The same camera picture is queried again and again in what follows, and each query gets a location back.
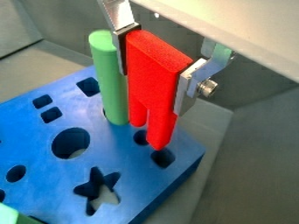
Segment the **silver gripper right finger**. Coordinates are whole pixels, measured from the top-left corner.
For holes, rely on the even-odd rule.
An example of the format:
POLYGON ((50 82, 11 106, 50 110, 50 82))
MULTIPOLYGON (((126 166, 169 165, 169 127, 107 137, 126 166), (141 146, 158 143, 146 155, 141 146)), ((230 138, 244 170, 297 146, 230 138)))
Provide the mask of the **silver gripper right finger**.
POLYGON ((206 38, 201 47, 204 58, 197 60, 181 73, 174 113, 182 116, 197 102, 200 95, 210 97, 218 88, 212 76, 221 72, 234 60, 237 53, 224 44, 206 38))

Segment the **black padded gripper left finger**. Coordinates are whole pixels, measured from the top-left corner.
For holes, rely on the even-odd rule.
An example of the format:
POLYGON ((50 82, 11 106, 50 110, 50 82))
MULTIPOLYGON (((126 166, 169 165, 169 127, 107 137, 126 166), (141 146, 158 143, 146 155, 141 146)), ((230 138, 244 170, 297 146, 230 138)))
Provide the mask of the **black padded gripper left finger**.
POLYGON ((142 25, 135 21, 129 0, 98 0, 98 4, 113 33, 113 43, 117 47, 119 71, 123 75, 127 75, 126 36, 131 31, 141 30, 142 25))

